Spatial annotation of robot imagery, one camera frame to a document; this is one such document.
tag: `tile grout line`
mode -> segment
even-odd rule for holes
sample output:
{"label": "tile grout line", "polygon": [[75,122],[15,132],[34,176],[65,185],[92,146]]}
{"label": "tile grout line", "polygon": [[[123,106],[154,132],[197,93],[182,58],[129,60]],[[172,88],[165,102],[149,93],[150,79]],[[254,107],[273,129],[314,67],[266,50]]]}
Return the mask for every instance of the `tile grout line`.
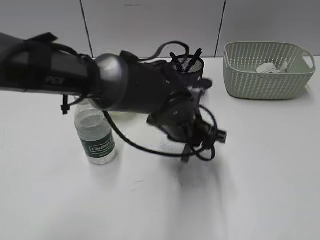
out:
{"label": "tile grout line", "polygon": [[221,22],[220,22],[219,33],[218,33],[218,39],[216,40],[214,58],[217,56],[217,51],[218,51],[219,41],[220,41],[220,34],[221,34],[222,24],[223,24],[224,16],[225,16],[226,4],[227,4],[227,0],[224,0],[222,16],[221,16]]}

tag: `woven basket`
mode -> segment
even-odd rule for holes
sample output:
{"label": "woven basket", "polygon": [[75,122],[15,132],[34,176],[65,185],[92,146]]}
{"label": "woven basket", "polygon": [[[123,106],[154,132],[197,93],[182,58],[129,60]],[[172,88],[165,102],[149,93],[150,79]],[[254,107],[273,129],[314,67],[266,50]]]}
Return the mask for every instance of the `woven basket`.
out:
{"label": "woven basket", "polygon": [[[307,54],[313,67],[303,58]],[[264,63],[277,69],[286,61],[286,73],[257,73]],[[280,42],[231,42],[224,47],[223,77],[227,92],[236,98],[280,100],[296,96],[316,71],[312,54],[297,45]]]}

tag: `plastic water bottle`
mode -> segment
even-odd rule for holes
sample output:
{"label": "plastic water bottle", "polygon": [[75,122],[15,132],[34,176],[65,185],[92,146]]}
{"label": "plastic water bottle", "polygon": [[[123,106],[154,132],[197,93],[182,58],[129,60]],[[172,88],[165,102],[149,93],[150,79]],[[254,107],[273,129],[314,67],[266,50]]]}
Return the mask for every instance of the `plastic water bottle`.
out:
{"label": "plastic water bottle", "polygon": [[77,105],[74,124],[90,162],[103,165],[116,157],[112,128],[103,112],[95,109],[87,99]]}

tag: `green label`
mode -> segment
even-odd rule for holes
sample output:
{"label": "green label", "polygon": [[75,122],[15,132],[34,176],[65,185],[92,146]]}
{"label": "green label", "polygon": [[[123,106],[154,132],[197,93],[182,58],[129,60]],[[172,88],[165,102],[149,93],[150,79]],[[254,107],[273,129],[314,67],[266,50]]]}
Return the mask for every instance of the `green label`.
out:
{"label": "green label", "polygon": [[85,154],[91,158],[103,158],[110,154],[115,149],[115,141],[112,136],[112,131],[104,138],[98,141],[81,140]]}

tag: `white tabletop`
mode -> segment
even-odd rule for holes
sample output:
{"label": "white tabletop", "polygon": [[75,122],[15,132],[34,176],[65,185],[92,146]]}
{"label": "white tabletop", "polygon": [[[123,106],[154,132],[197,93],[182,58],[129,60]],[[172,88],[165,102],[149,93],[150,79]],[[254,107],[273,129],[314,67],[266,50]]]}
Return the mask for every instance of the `white tabletop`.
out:
{"label": "white tabletop", "polygon": [[[227,94],[222,58],[205,66],[202,103],[228,132],[209,163],[116,137],[117,159],[93,165],[60,96],[0,92],[0,239],[318,240],[320,71],[299,98],[254,101]],[[141,145],[182,151],[146,119],[117,122]]]}

